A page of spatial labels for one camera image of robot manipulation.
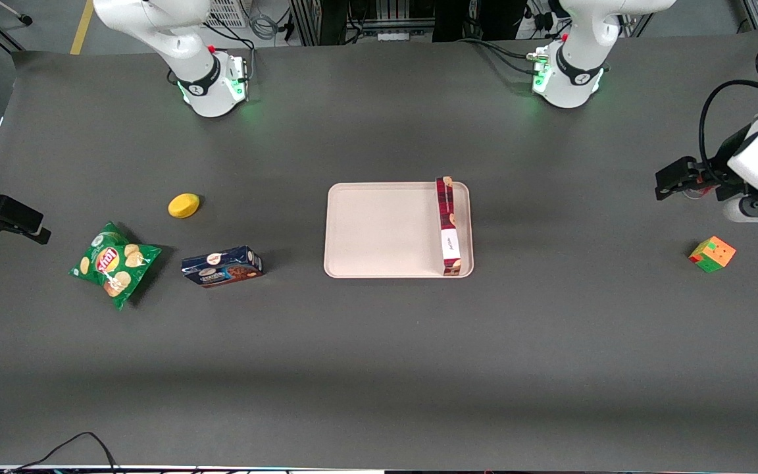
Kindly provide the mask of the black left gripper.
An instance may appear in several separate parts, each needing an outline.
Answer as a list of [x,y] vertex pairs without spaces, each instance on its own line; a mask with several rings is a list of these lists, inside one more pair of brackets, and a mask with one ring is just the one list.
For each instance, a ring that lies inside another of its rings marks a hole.
[[[726,138],[715,153],[707,152],[703,131],[700,131],[700,154],[707,174],[719,183],[716,187],[716,199],[728,201],[732,198],[745,197],[748,186],[745,180],[728,166],[748,138],[750,126],[744,126]],[[685,191],[697,191],[701,186],[701,172],[694,157],[682,157],[655,173],[655,198],[663,201],[671,195]]]

